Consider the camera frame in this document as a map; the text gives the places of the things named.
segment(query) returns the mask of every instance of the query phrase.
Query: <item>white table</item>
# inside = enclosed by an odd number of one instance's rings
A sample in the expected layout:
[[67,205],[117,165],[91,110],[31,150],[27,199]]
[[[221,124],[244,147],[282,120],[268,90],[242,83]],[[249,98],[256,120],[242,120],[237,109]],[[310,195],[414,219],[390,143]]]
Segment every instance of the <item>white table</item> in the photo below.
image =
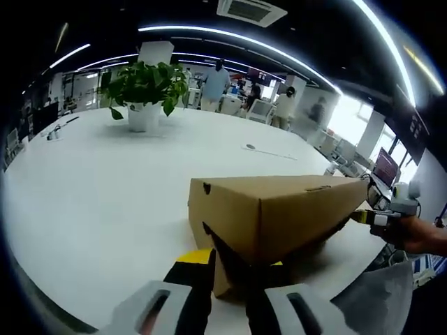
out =
[[[177,109],[161,118],[161,137],[150,137],[130,133],[107,109],[76,115],[61,140],[36,136],[6,171],[6,232],[31,280],[97,328],[196,248],[190,178],[323,174],[329,166],[297,135],[237,117]],[[348,223],[300,269],[303,281],[332,299],[383,245]],[[249,334],[244,307],[214,299],[207,334]]]

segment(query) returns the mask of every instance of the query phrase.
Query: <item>black ceiling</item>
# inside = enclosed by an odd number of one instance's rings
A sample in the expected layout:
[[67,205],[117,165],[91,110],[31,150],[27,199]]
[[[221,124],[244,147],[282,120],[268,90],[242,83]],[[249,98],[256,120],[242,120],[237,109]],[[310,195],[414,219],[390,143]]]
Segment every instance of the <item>black ceiling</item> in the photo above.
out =
[[[6,32],[3,47],[10,50],[7,55],[10,57],[10,66],[6,69],[11,71],[8,85],[11,94],[8,97],[19,105],[20,93],[36,78],[46,81],[56,72],[75,70],[94,61],[134,53],[145,40],[172,36],[205,37],[203,34],[185,31],[138,32],[139,27],[158,24],[188,24],[244,34],[292,54],[331,80],[361,84],[386,96],[393,96],[397,83],[403,87],[385,44],[351,0],[270,2],[287,10],[288,14],[268,28],[261,28],[218,16],[218,0],[33,1],[25,6],[17,1],[11,4],[16,8],[10,8],[10,20],[2,22],[3,31]],[[375,4],[392,15],[401,27],[415,37],[446,77],[447,49],[442,45],[445,41],[445,24],[442,11],[436,10],[440,5],[433,0],[424,1],[423,6],[420,2],[409,2],[375,1]],[[55,52],[65,22],[68,23],[68,29]],[[241,44],[241,41],[222,36],[213,36],[211,39],[247,46]],[[177,52],[225,57],[269,72],[287,71],[280,64],[235,47],[200,40],[171,41]],[[44,76],[39,75],[52,62],[85,43],[91,43],[91,47],[67,59]],[[287,60],[273,58],[292,65]],[[295,68],[323,88],[331,89],[308,71],[299,66]]]

